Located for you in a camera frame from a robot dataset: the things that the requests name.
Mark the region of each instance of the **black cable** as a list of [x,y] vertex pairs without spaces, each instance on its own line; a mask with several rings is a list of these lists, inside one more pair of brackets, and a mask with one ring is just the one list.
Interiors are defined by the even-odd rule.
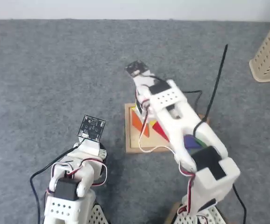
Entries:
[[236,187],[234,186],[234,184],[233,184],[233,190],[234,190],[234,193],[236,194],[236,196],[237,196],[237,198],[238,198],[240,204],[241,204],[242,207],[243,207],[243,210],[244,210],[243,224],[246,224],[247,209],[246,209],[246,207],[245,207],[245,205],[244,205],[244,202],[243,202],[242,199],[240,198],[240,196],[239,196],[239,194],[238,194],[238,191],[237,191]]
[[36,192],[36,189],[34,187],[34,184],[33,184],[33,178],[35,178],[37,175],[41,174],[42,172],[44,172],[45,170],[47,170],[50,166],[53,165],[53,163],[57,162],[58,160],[60,160],[62,157],[64,157],[65,155],[67,155],[68,153],[74,151],[76,148],[78,148],[84,141],[85,139],[83,139],[77,146],[65,151],[64,153],[62,153],[60,156],[58,156],[57,158],[55,158],[54,160],[52,160],[50,163],[48,163],[48,165],[46,165],[44,168],[36,171],[31,177],[30,177],[30,186],[32,188],[32,191],[33,191],[33,194],[36,198],[36,206],[37,206],[37,224],[40,224],[41,223],[41,207],[40,207],[40,202],[39,202],[39,199],[38,199],[38,195],[37,195],[37,192]]
[[160,81],[160,82],[166,82],[164,79],[161,79],[161,78],[159,78],[158,76],[152,76],[152,75],[145,76],[145,75],[143,75],[143,74],[140,74],[140,76],[142,76],[142,77],[151,77],[151,78],[157,79],[157,80]]
[[194,111],[197,113],[197,106],[198,106],[198,102],[199,102],[199,99],[202,95],[202,90],[193,90],[193,91],[182,91],[183,93],[196,93],[196,92],[199,92],[199,95],[197,96],[195,102],[194,102]]
[[219,80],[220,80],[220,77],[221,77],[221,72],[222,72],[222,68],[223,68],[225,56],[226,56],[226,54],[227,54],[227,48],[228,48],[228,44],[226,44],[225,47],[224,47],[224,51],[223,51],[223,55],[222,55],[222,60],[221,60],[221,62],[220,62],[220,67],[219,67],[219,71],[218,71],[218,76],[217,76],[217,78],[216,78],[214,90],[213,90],[213,93],[212,93],[212,96],[211,96],[209,105],[208,105],[208,107],[207,107],[207,109],[206,109],[206,114],[205,114],[205,116],[203,117],[203,119],[195,126],[195,128],[194,128],[194,130],[193,130],[193,136],[194,136],[194,137],[195,137],[197,128],[198,128],[203,122],[205,122],[205,121],[207,120],[208,116],[209,116],[209,113],[210,113],[210,110],[211,110],[211,107],[212,107],[212,104],[213,104],[213,101],[214,101],[214,98],[215,98],[215,95],[216,95],[216,91],[217,91],[217,88],[218,88]]
[[225,56],[227,54],[227,48],[228,48],[228,44],[225,45],[225,47],[224,47],[224,52],[223,52],[223,55],[222,55],[222,60],[221,60],[219,71],[218,71],[218,76],[216,78],[216,83],[215,83],[215,86],[214,86],[214,90],[213,90],[213,93],[212,93],[210,103],[208,105],[208,108],[206,110],[206,114],[204,116],[204,120],[206,120],[208,118],[208,116],[209,116],[209,113],[210,113],[210,110],[211,110],[211,107],[212,107],[212,104],[213,104],[213,101],[214,101],[214,98],[215,98],[215,95],[216,95],[216,91],[217,91],[217,87],[218,87],[218,84],[219,84],[219,80],[220,80],[220,76],[221,76]]

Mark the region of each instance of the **red block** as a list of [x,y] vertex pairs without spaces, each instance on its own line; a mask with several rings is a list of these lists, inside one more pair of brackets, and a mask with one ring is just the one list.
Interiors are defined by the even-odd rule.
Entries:
[[161,128],[161,126],[159,125],[158,121],[153,125],[153,129],[159,134],[161,135],[163,138],[165,138],[168,142],[168,138],[166,136],[166,134],[164,133],[163,129]]

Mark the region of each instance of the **perforated base plate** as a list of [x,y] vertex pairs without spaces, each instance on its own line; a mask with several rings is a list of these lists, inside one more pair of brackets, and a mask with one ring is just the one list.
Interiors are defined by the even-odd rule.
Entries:
[[212,207],[200,213],[201,216],[187,216],[182,212],[177,216],[174,224],[227,224],[216,207]]
[[101,206],[96,204],[92,208],[92,212],[90,214],[88,224],[108,224],[108,221],[106,220],[103,210]]

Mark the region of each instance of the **orange block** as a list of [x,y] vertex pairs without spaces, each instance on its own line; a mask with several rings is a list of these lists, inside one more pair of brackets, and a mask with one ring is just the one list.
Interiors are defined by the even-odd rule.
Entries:
[[[141,131],[141,128],[142,128],[142,123],[139,119],[139,117],[137,116],[137,114],[135,113],[135,111],[131,110],[132,111],[132,125],[138,130],[138,131]],[[145,129],[143,131],[143,134],[146,136],[146,137],[149,137],[149,124],[146,124],[145,126]]]

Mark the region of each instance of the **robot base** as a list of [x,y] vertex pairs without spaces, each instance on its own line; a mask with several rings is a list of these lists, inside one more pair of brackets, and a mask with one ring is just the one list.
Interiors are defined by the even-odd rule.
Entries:
[[177,215],[179,207],[180,203],[174,204],[164,224],[230,224],[216,207],[201,212],[201,216],[193,217],[187,216],[185,212]]

